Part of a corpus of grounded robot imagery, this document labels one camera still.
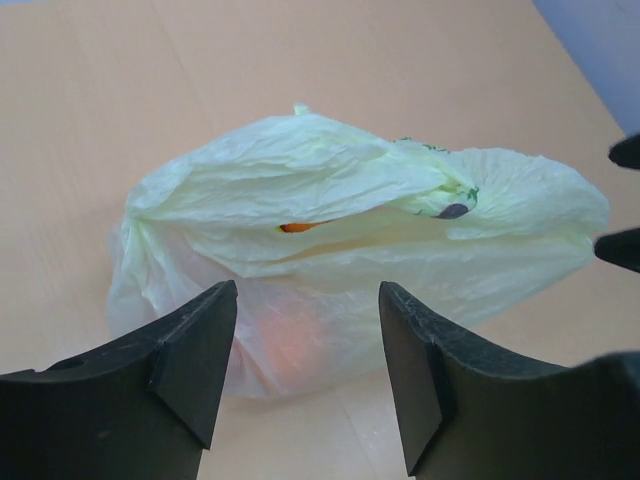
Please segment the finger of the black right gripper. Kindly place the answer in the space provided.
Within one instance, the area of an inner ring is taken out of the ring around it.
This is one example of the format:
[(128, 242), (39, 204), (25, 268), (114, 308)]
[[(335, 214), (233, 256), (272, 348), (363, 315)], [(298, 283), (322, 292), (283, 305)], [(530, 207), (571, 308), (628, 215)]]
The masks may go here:
[(640, 170), (640, 134), (630, 135), (611, 146), (608, 159), (620, 168)]
[(640, 232), (625, 230), (599, 237), (594, 253), (600, 260), (621, 268), (640, 272)]

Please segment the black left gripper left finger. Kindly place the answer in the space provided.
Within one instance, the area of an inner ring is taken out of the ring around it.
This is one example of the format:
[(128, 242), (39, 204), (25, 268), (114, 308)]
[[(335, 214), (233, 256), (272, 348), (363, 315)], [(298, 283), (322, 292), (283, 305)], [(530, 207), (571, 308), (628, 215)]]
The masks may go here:
[(1, 378), (5, 479), (194, 479), (212, 443), (237, 316), (219, 283), (46, 370)]

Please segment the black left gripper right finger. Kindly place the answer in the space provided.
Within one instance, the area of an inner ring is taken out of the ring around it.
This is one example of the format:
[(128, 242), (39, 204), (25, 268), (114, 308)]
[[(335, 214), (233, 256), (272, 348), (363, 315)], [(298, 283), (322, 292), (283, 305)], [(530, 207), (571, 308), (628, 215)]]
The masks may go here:
[(404, 461), (415, 479), (635, 479), (639, 356), (542, 362), (379, 289)]

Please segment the light green plastic bag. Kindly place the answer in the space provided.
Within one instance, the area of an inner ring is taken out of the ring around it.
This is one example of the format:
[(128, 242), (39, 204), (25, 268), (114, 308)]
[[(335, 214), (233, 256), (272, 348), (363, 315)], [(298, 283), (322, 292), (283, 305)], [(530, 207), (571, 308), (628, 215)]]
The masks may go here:
[[(609, 210), (578, 171), (546, 157), (387, 140), (299, 105), (130, 190), (110, 239), (106, 318), (123, 335), (226, 280), (238, 291), (236, 329), (264, 302), (299, 299), (319, 312), (331, 354), (306, 393), (382, 367), (382, 282), (472, 327), (588, 264)], [(225, 390), (275, 399), (256, 385), (235, 330)]]

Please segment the orange fruit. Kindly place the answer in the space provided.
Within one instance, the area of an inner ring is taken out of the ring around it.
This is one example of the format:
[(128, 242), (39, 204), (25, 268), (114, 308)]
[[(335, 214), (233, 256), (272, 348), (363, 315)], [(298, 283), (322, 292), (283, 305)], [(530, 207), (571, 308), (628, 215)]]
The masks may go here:
[(303, 233), (320, 225), (324, 225), (328, 223), (327, 221), (323, 222), (314, 222), (314, 223), (289, 223), (283, 224), (278, 227), (278, 231), (287, 234), (295, 234), (295, 233)]

